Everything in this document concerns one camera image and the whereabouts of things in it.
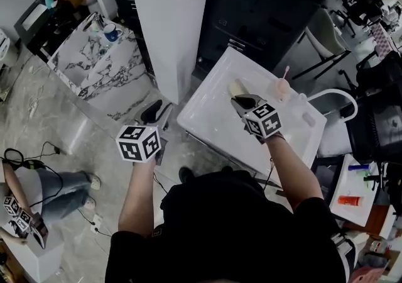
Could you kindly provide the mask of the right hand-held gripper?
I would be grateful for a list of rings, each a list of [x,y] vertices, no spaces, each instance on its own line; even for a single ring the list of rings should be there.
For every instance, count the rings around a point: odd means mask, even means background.
[[[231,104],[244,123],[244,130],[261,144],[271,136],[280,136],[282,123],[277,110],[256,94],[240,94]]]

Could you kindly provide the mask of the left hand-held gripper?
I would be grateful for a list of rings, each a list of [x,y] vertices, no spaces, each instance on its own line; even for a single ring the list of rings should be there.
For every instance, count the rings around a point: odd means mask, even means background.
[[[140,122],[155,123],[157,126],[124,125],[116,137],[119,153],[124,161],[146,163],[153,158],[156,165],[161,165],[167,141],[159,134],[159,128],[166,128],[173,104],[167,104],[160,115],[163,101],[153,101],[139,114]]]

